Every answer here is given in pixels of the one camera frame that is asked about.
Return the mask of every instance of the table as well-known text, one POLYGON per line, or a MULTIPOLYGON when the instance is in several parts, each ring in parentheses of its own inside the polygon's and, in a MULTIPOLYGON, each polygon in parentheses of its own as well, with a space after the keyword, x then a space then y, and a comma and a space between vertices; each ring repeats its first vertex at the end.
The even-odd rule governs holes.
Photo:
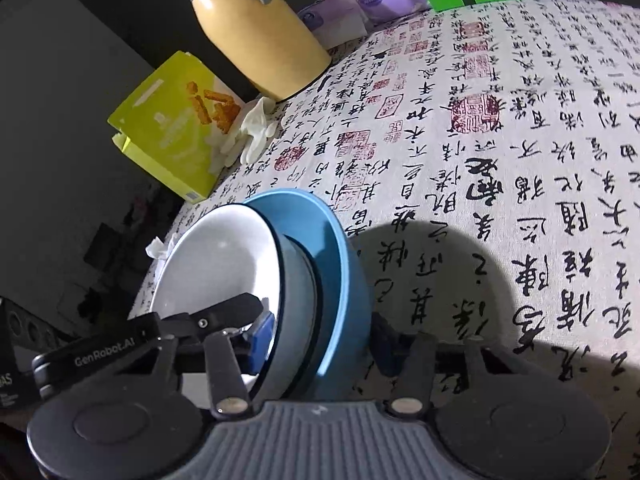
MULTIPOLYGON (((278 107, 260 160, 185 205, 172 232, 274 187, 314 193, 398 330, 497 337, 577 383, 614 430, 598 478, 640 478, 640 10, 522 0, 425 12, 334 57, 278 107)), ((456 378, 437 387, 455 391, 456 378)), ((390 388, 369 367, 354 394, 390 388)))

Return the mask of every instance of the white tissue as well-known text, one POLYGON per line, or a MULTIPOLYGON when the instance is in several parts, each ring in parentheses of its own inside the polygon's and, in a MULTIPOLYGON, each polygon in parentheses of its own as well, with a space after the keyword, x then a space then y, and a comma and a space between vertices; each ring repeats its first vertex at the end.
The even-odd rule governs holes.
POLYGON ((171 235, 171 238, 169 238, 169 241, 165 243, 160 238, 156 237, 148 246, 146 246, 146 254, 157 261, 156 270, 154 271, 154 284, 158 283, 162 270, 164 269, 164 264, 166 263, 167 258, 174 251, 178 238, 178 234, 174 233, 171 235))
POLYGON ((225 166, 231 167, 240 157, 240 164, 253 164, 260 158, 267 139, 275 135, 277 121, 268 121, 273 113, 275 101, 268 97, 247 103, 236 117, 226 134, 220 153, 226 155, 225 166))

